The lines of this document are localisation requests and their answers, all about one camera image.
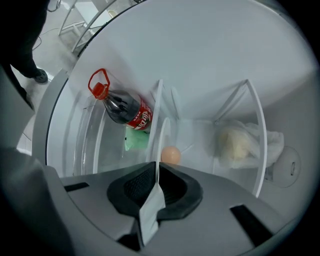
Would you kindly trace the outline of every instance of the red label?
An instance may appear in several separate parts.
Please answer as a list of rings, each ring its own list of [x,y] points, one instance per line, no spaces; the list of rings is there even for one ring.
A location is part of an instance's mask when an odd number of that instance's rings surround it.
[[[152,117],[151,108],[140,98],[140,109],[134,119],[128,122],[126,126],[135,130],[145,130],[151,124]]]

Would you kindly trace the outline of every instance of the food in plastic bag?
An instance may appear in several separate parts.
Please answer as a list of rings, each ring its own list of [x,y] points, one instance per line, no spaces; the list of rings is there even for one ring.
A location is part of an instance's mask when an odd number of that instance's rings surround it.
[[[267,131],[267,159],[269,167],[281,155],[285,139],[281,132]],[[223,167],[257,168],[260,158],[260,131],[254,123],[243,124],[237,120],[223,121],[217,131],[219,163]]]

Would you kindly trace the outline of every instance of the white chair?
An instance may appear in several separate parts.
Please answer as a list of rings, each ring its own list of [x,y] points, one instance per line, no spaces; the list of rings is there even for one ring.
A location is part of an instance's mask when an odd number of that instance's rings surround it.
[[[111,20],[112,17],[108,14],[106,10],[115,1],[117,0],[91,0],[81,2],[78,2],[78,0],[73,1],[72,5],[70,6],[70,9],[68,10],[68,13],[66,14],[66,17],[62,22],[62,25],[58,33],[58,35],[60,35],[62,31],[69,28],[73,28],[73,31],[78,35],[78,39],[71,50],[72,53],[77,47],[82,46],[87,42],[83,40],[83,36],[88,30],[92,28],[101,27],[109,20]],[[78,10],[84,21],[64,26],[73,8],[76,8]],[[81,32],[78,29],[78,26],[85,26],[85,28]]]

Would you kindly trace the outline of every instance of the person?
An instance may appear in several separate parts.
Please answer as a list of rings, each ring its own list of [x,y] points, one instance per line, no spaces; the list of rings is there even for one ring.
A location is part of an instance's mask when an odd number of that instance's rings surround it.
[[[27,92],[21,87],[11,66],[17,69],[26,78],[33,78],[37,83],[44,84],[48,76],[43,69],[37,68],[33,60],[33,47],[46,22],[47,8],[50,0],[22,1],[19,4],[10,1],[14,10],[15,22],[18,28],[9,27],[5,30],[2,40],[1,64],[13,86],[23,99],[30,105]]]

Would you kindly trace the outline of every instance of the tile floor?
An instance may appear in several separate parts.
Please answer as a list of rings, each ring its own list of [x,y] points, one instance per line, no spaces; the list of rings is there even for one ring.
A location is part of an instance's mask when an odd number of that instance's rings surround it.
[[[38,39],[33,47],[34,62],[39,68],[44,69],[47,72],[49,79],[48,83],[38,84],[33,79],[24,77],[19,73],[19,71],[12,68],[21,86],[27,91],[35,111],[35,115],[30,119],[28,125],[25,127],[17,146],[19,151],[29,155],[31,155],[32,152],[32,135],[37,110],[50,81],[61,69],[66,70],[67,73],[70,74],[78,60],[77,54],[81,47],[77,48],[74,53],[71,53],[71,49],[77,39],[76,34],[72,30],[66,30],[58,36],[61,23],[67,15],[73,1],[74,0],[62,0],[60,8],[57,11],[47,12],[46,21],[39,36],[41,41]],[[55,8],[56,2],[57,0],[50,1],[50,10]],[[108,8],[108,10],[113,10],[119,14],[134,4],[136,3],[133,0],[117,0]],[[65,22],[65,25],[82,21],[83,18],[80,13],[76,9],[73,9]],[[86,39],[89,38],[90,34],[87,32]]]

